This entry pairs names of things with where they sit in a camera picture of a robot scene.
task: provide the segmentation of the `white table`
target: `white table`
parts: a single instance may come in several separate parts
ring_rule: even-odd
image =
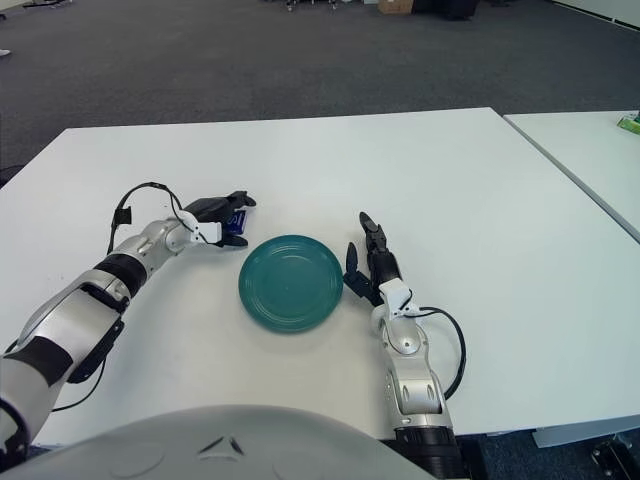
[[[66,130],[0,191],[0,343],[107,244],[115,204],[155,179],[187,203],[246,188],[251,247],[279,234],[362,256],[357,214],[382,223],[416,300],[449,310],[468,344],[449,402],[458,434],[640,412],[640,248],[491,109],[220,124]],[[166,196],[132,199],[138,231]],[[193,248],[139,293],[83,405],[54,414],[37,441],[69,442],[205,404],[299,407],[391,436],[371,311],[345,290],[317,329],[263,330],[237,276],[249,250]],[[444,384],[458,352],[430,330]],[[60,403],[92,382],[67,386]]]
[[[640,135],[616,125],[628,113],[505,118],[640,242]]]

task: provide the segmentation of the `gray carpet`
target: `gray carpet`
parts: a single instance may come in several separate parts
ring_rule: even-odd
[[[9,12],[0,48],[14,51],[0,59],[5,167],[69,127],[640,105],[640,34],[543,0],[482,3],[470,22],[355,2],[76,0]]]

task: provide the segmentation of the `green object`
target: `green object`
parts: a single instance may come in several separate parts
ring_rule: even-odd
[[[258,246],[238,280],[249,314],[275,332],[302,332],[329,316],[342,296],[342,268],[313,238],[284,235]]]
[[[637,116],[627,115],[622,117],[618,122],[618,126],[640,135],[640,113]]]

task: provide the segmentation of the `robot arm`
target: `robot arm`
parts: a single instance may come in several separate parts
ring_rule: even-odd
[[[227,232],[246,192],[197,200],[177,218],[150,223],[42,305],[0,357],[0,471],[19,463],[62,386],[88,379],[122,332],[122,314],[144,283],[194,243],[246,245]]]
[[[385,398],[396,433],[394,448],[437,478],[468,478],[457,447],[445,393],[429,365],[429,342],[416,321],[439,309],[424,309],[413,303],[413,292],[402,281],[394,255],[380,225],[360,213],[365,232],[367,264],[371,280],[357,270],[353,243],[347,250],[345,284],[374,306],[371,323],[380,338],[386,366]],[[456,326],[455,320],[446,314]],[[458,377],[464,370],[463,358]]]

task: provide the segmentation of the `silver arm segment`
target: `silver arm segment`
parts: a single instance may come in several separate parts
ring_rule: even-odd
[[[385,398],[394,430],[406,427],[448,427],[451,418],[440,382],[429,365],[429,342],[416,323],[420,315],[411,291],[399,278],[380,285],[383,305],[371,315],[382,341],[386,374]]]
[[[139,288],[198,242],[175,218],[152,222],[33,314],[0,357],[0,449],[18,433],[21,443],[33,440],[64,383],[88,378],[111,349]]]

